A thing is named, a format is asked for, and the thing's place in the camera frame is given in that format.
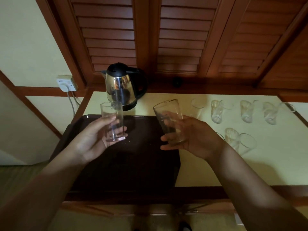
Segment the stainless steel kettle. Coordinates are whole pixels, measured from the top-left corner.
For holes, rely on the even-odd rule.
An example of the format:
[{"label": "stainless steel kettle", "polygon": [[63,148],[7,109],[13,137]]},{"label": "stainless steel kettle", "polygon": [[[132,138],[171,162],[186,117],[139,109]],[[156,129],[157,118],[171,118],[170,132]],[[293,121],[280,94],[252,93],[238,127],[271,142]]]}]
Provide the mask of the stainless steel kettle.
[{"label": "stainless steel kettle", "polygon": [[[148,80],[141,69],[118,62],[103,70],[102,74],[106,81],[108,100],[121,102],[123,111],[135,107],[137,100],[147,91]],[[142,84],[143,87],[140,91],[138,84]]]}]

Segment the forearm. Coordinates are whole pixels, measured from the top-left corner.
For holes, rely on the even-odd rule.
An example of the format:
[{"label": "forearm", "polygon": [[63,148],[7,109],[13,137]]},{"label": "forearm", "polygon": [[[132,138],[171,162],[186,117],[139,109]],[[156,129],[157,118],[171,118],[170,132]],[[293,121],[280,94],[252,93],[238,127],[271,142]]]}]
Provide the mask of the forearm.
[{"label": "forearm", "polygon": [[303,230],[308,221],[228,144],[208,159],[247,230]]},{"label": "forearm", "polygon": [[45,230],[84,167],[64,150],[0,209],[4,230]]}]

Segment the white wall socket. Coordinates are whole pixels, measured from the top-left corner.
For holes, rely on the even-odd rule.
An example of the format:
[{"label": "white wall socket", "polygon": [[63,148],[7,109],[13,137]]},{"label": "white wall socket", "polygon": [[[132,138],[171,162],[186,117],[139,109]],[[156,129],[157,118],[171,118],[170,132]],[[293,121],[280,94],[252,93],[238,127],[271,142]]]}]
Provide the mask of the white wall socket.
[{"label": "white wall socket", "polygon": [[60,89],[64,92],[77,91],[77,89],[78,89],[78,86],[74,82],[73,76],[71,76],[71,75],[58,75],[57,83],[58,83]]}]

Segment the kettle lid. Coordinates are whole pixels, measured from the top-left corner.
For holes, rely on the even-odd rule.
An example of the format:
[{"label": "kettle lid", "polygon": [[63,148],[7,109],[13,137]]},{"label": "kettle lid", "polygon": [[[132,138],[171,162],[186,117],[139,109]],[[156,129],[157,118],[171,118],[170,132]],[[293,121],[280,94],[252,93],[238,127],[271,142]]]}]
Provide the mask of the kettle lid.
[{"label": "kettle lid", "polygon": [[128,66],[124,63],[118,62],[115,64],[110,65],[107,68],[107,74],[109,74],[112,77],[123,77],[127,75]]}]

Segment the hand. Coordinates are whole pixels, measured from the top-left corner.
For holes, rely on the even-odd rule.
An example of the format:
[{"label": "hand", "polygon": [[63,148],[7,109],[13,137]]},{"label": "hand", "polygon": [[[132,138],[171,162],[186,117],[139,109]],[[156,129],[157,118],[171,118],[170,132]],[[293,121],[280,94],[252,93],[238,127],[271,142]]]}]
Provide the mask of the hand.
[{"label": "hand", "polygon": [[107,118],[98,118],[91,122],[83,131],[81,131],[67,146],[67,149],[76,157],[81,157],[84,163],[99,157],[107,147],[117,143],[107,142],[108,126],[110,124],[117,124],[119,120],[116,120],[115,116]]},{"label": "hand", "polygon": [[[184,149],[199,158],[207,160],[225,145],[225,141],[206,122],[198,119],[184,116],[182,120],[177,120],[175,123],[170,121],[165,121],[164,123],[167,126],[180,129],[188,139],[176,146],[163,145],[160,147],[161,150]],[[172,134],[166,134],[160,139],[168,141],[170,135]]]}]

